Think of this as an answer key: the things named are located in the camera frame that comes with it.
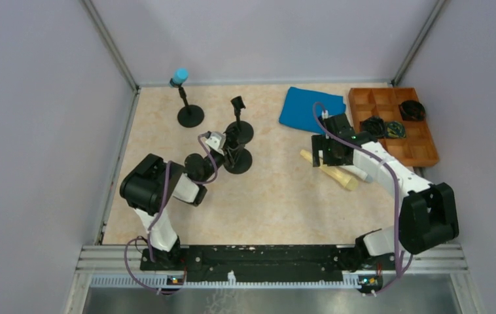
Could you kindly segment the white toy microphone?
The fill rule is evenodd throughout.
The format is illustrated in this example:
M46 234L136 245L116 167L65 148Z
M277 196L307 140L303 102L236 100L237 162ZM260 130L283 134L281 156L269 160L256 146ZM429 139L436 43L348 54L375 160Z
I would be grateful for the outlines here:
M346 166L329 166L329 165L326 165L326 163L323 161L323 151L318 150L318 153L319 153L321 165L324 165L327 167L333 167L336 169L341 169L343 171L350 173L353 176L360 178L362 181L364 181L366 183L371 183L373 181L373 178L368 173L366 173L365 171L359 169L358 167L356 167L354 165L346 165Z

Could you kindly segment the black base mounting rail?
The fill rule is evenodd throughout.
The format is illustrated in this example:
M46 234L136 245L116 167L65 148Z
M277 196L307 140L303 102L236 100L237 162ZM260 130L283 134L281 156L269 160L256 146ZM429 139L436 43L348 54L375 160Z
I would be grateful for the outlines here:
M387 271L393 254L369 257L360 249L338 245L189 245L170 253L143 250L140 270L178 271L189 283L317 283L344 280L344 272Z

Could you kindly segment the blue folded cloth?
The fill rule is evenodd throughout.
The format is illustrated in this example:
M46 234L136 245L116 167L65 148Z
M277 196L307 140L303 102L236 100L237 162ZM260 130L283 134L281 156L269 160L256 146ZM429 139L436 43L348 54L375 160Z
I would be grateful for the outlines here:
M324 134L313 116L316 113L320 117L322 113L320 108L313 108L313 104L316 102L324 105L331 115L342 114L346 110L342 96L292 86L287 90L278 122L296 130Z

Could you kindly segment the black mic stand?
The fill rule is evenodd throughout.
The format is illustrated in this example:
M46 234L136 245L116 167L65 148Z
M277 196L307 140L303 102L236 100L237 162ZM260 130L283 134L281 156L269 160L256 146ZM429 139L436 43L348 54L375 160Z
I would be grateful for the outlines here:
M179 96L184 104L184 107L177 113L177 121L185 128L194 128L199 126L205 117L203 109L188 102L187 94L181 84L178 84L175 87L178 89Z
M245 143L240 141L240 131L237 127L225 131L223 145L224 167L227 172L239 175L247 172L253 163L251 153L245 148Z
M229 124L225 130L227 140L236 139L239 144L247 144L254 137L254 129L252 125L240 118L241 110L246 106L241 96L236 96L230 100L236 120Z

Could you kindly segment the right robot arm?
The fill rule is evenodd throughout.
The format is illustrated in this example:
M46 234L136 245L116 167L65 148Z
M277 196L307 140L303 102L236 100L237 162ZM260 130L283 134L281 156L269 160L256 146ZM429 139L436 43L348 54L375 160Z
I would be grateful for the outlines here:
M420 254L459 235L450 185L434 184L410 171L376 137L367 131L357 133L345 114L324 111L314 119L323 131L311 140L314 166L355 166L395 200L393 225L356 239L362 258L399 251Z

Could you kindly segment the yellow toy microphone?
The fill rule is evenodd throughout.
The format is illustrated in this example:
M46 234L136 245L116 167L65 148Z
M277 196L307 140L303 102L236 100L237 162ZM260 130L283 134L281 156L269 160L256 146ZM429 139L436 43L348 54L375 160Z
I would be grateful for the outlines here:
M308 161L311 166L313 166L313 156L312 156L311 152L302 149L300 151L300 155L306 161ZM359 182L357 181L356 178L354 178L354 176L352 176L348 173L345 173L336 167L329 167L329 166L320 165L318 167L318 169L320 169L322 172L326 173L329 177L331 177L332 179L337 181L346 190L354 191L359 186Z

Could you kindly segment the blue toy microphone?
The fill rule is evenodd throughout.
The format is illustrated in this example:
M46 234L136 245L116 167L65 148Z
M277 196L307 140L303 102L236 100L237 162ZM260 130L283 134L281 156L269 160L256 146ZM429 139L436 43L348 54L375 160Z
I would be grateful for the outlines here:
M185 68L177 69L169 80L169 85L172 88L180 88L188 79L189 72Z

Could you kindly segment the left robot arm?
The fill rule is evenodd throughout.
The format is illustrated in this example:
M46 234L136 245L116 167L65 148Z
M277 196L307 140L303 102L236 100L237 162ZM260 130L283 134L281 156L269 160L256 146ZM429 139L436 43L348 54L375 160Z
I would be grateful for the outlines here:
M198 206L207 193L205 186L220 168L231 171L237 166L243 151L242 147L226 147L221 152L211 148L206 156L189 154L183 164L148 154L125 176L120 197L140 218L152 254L170 253L179 242L166 209L170 199Z

